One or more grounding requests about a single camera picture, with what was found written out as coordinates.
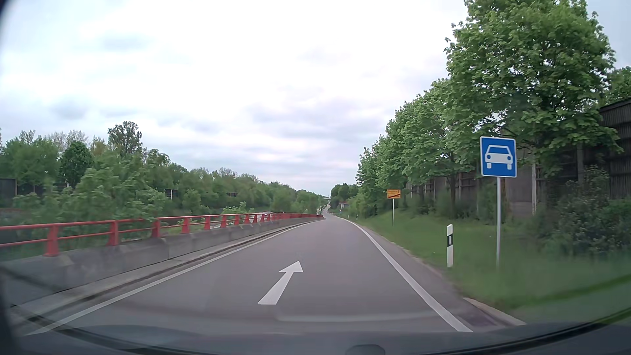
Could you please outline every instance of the red metal guardrail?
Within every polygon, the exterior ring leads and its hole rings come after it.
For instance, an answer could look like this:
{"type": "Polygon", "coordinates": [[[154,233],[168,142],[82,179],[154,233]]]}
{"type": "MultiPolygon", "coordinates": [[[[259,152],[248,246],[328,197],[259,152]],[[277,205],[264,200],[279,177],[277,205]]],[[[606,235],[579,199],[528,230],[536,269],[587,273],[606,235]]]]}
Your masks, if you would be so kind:
{"type": "Polygon", "coordinates": [[[302,217],[320,217],[321,215],[314,214],[291,214],[291,213],[256,213],[256,214],[228,214],[228,215],[197,215],[197,216],[178,216],[178,217],[157,217],[153,221],[153,226],[148,228],[137,228],[137,229],[125,229],[119,230],[119,224],[121,223],[129,223],[129,222],[142,222],[146,221],[144,219],[119,219],[119,220],[97,220],[97,221],[86,221],[86,222],[61,222],[61,223],[44,223],[44,224],[24,224],[19,226],[0,226],[0,231],[19,231],[24,229],[40,229],[40,228],[48,228],[48,235],[45,239],[34,239],[28,241],[17,241],[12,243],[1,243],[0,248],[8,247],[8,246],[17,246],[24,244],[32,244],[32,243],[46,243],[46,252],[44,256],[57,256],[59,255],[59,241],[64,239],[74,239],[74,238],[85,238],[85,237],[93,237],[93,236],[105,236],[109,235],[109,240],[107,245],[115,246],[120,242],[120,233],[129,233],[129,232],[141,232],[141,231],[151,231],[152,238],[160,237],[160,229],[161,228],[174,228],[181,227],[183,234],[191,232],[191,226],[194,225],[204,225],[204,230],[211,229],[211,224],[219,224],[219,226],[215,228],[226,228],[228,225],[239,225],[239,224],[250,224],[250,223],[258,223],[258,222],[269,222],[280,219],[292,219],[292,218],[302,218],[302,217]],[[170,226],[162,226],[161,221],[168,220],[183,220],[182,224],[174,224],[170,226]],[[204,222],[191,222],[192,219],[204,219],[204,222]],[[91,233],[91,234],[80,234],[77,236],[65,236],[65,237],[57,237],[59,234],[59,230],[63,227],[75,227],[75,226],[89,226],[89,225],[102,225],[109,224],[110,230],[108,232],[100,232],[100,233],[91,233]]]}

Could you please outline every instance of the road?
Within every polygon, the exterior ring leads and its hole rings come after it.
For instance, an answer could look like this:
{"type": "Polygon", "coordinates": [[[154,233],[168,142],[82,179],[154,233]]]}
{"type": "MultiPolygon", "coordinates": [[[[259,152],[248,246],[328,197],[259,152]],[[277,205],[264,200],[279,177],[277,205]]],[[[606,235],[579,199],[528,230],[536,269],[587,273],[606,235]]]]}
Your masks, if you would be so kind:
{"type": "Polygon", "coordinates": [[[70,327],[150,325],[200,334],[499,327],[398,246],[325,217],[50,319],[70,327]]]}

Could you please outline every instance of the car symbol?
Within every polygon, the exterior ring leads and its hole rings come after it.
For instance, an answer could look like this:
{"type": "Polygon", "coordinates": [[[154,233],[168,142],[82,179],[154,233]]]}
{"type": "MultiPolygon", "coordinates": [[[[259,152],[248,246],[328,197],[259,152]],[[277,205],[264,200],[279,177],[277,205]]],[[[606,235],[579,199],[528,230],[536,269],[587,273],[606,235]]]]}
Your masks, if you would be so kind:
{"type": "Polygon", "coordinates": [[[491,169],[492,164],[506,164],[506,169],[512,170],[513,156],[505,145],[489,145],[484,154],[484,162],[487,169],[491,169]]]}

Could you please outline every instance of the white lane line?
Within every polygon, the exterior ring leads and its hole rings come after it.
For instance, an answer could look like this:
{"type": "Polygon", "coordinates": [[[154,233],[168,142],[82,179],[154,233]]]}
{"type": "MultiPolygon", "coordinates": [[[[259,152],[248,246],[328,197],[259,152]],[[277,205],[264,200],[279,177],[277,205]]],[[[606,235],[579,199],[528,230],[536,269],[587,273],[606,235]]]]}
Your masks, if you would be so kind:
{"type": "Polygon", "coordinates": [[[259,241],[254,242],[254,243],[252,243],[252,244],[247,244],[247,245],[245,245],[245,246],[242,246],[242,247],[240,247],[239,249],[235,249],[235,250],[233,250],[233,251],[229,251],[228,253],[222,254],[222,255],[217,256],[217,257],[215,257],[215,258],[212,258],[212,259],[210,259],[210,260],[206,260],[206,261],[205,261],[205,262],[203,262],[203,263],[197,264],[197,265],[195,265],[195,266],[191,266],[191,267],[189,267],[189,268],[187,268],[187,269],[184,269],[184,270],[182,270],[182,271],[178,271],[178,272],[176,272],[176,273],[175,273],[175,274],[173,274],[173,275],[166,276],[166,277],[164,277],[164,278],[162,278],[162,279],[160,279],[160,280],[156,280],[156,281],[154,281],[154,282],[152,282],[152,283],[150,283],[150,284],[144,285],[144,286],[142,286],[142,287],[139,287],[139,288],[134,289],[134,290],[132,290],[132,291],[129,291],[129,292],[127,292],[127,293],[121,294],[120,296],[116,296],[116,297],[114,297],[114,298],[112,298],[112,299],[108,299],[107,301],[102,302],[102,303],[99,303],[99,304],[96,304],[96,305],[94,305],[94,306],[92,306],[92,307],[90,307],[90,308],[86,308],[85,310],[80,311],[80,312],[78,312],[78,313],[75,313],[75,314],[73,314],[73,315],[71,315],[71,316],[67,316],[67,317],[65,317],[65,318],[64,318],[64,319],[62,319],[62,320],[58,320],[58,321],[56,321],[55,323],[51,323],[51,324],[49,324],[49,325],[47,325],[47,326],[45,326],[45,327],[42,327],[42,328],[40,328],[40,329],[38,329],[38,330],[35,330],[35,331],[33,331],[33,332],[30,332],[30,333],[29,333],[29,334],[27,334],[27,335],[31,335],[31,334],[39,334],[39,333],[46,333],[46,332],[48,332],[48,331],[49,331],[49,330],[51,330],[51,329],[55,329],[55,328],[57,328],[57,327],[60,327],[61,325],[64,325],[64,324],[66,324],[66,323],[68,323],[68,322],[71,322],[71,321],[73,321],[73,320],[75,320],[75,319],[77,319],[77,318],[79,318],[79,317],[85,316],[85,315],[87,315],[87,314],[89,314],[89,313],[92,313],[92,312],[94,312],[94,311],[96,311],[96,310],[99,310],[99,309],[101,309],[101,308],[103,308],[103,307],[105,307],[105,306],[109,306],[110,304],[112,304],[112,303],[114,303],[114,302],[118,302],[118,301],[120,301],[120,300],[122,300],[122,299],[124,299],[124,298],[129,297],[129,296],[133,296],[133,295],[135,295],[135,294],[137,294],[137,293],[139,293],[139,292],[141,292],[141,291],[144,291],[144,290],[146,290],[146,289],[148,289],[148,288],[151,288],[151,287],[153,287],[153,286],[155,286],[155,285],[159,285],[159,284],[161,284],[162,282],[165,282],[165,281],[168,281],[168,280],[170,280],[170,279],[173,279],[174,277],[178,277],[178,276],[180,276],[180,275],[182,275],[182,274],[186,274],[187,272],[192,271],[192,270],[195,270],[196,268],[200,268],[200,267],[202,267],[202,266],[208,265],[208,264],[210,264],[211,262],[213,262],[213,261],[215,261],[215,260],[219,260],[219,259],[221,259],[221,258],[224,258],[224,257],[228,256],[228,255],[234,254],[234,253],[236,253],[236,252],[238,252],[238,251],[240,251],[240,250],[243,250],[243,249],[249,248],[249,247],[251,247],[251,246],[253,246],[253,245],[257,245],[257,244],[262,243],[262,242],[264,242],[264,241],[266,241],[266,240],[268,240],[268,239],[271,239],[271,238],[273,238],[273,237],[279,236],[279,235],[281,235],[281,234],[283,234],[283,233],[285,233],[285,232],[289,232],[289,231],[290,231],[290,230],[292,230],[292,229],[296,229],[296,228],[298,228],[298,227],[302,227],[302,226],[304,226],[304,225],[305,225],[305,224],[301,224],[301,225],[299,225],[299,226],[295,226],[295,227],[292,227],[292,228],[289,228],[289,229],[285,229],[284,231],[281,231],[281,232],[279,232],[279,233],[276,233],[276,234],[274,234],[273,236],[266,237],[266,238],[264,238],[264,239],[261,239],[261,240],[259,240],[259,241]]]}
{"type": "Polygon", "coordinates": [[[418,284],[418,282],[410,274],[408,274],[408,272],[403,267],[401,267],[401,265],[399,265],[399,263],[396,262],[396,260],[393,259],[390,256],[390,254],[388,254],[382,248],[382,246],[379,245],[379,243],[377,243],[375,238],[373,238],[370,234],[368,234],[368,232],[366,232],[358,224],[353,223],[353,222],[351,222],[348,219],[344,219],[344,218],[342,218],[342,219],[347,221],[347,222],[349,222],[349,223],[351,223],[351,224],[353,224],[355,227],[359,228],[360,231],[362,231],[364,234],[366,234],[366,236],[370,239],[372,244],[374,244],[377,247],[377,249],[379,249],[379,251],[386,257],[386,259],[395,268],[395,270],[397,270],[399,272],[399,274],[401,274],[403,279],[408,282],[410,287],[412,287],[412,289],[414,291],[416,291],[416,293],[419,296],[421,296],[421,298],[425,301],[425,303],[427,303],[427,305],[429,307],[431,307],[434,310],[434,312],[438,313],[438,315],[442,319],[444,319],[445,322],[447,322],[450,326],[454,327],[454,329],[456,329],[458,332],[471,332],[472,331],[466,325],[464,325],[462,322],[460,322],[460,320],[458,320],[458,318],[456,318],[453,314],[451,314],[449,311],[447,311],[447,309],[444,308],[440,303],[438,303],[438,301],[436,301],[436,299],[433,298],[431,294],[429,294],[420,284],[418,284]]]}

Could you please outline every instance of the sky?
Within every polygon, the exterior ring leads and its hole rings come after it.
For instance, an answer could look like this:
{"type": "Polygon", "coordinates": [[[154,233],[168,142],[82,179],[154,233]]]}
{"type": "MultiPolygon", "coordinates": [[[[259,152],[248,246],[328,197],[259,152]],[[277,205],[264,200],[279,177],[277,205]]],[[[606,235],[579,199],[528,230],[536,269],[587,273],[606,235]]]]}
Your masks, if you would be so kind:
{"type": "MultiPolygon", "coordinates": [[[[631,1],[591,0],[631,65],[631,1]]],[[[134,121],[148,148],[328,196],[404,101],[446,76],[462,0],[15,0],[0,23],[0,128],[134,121]]]]}

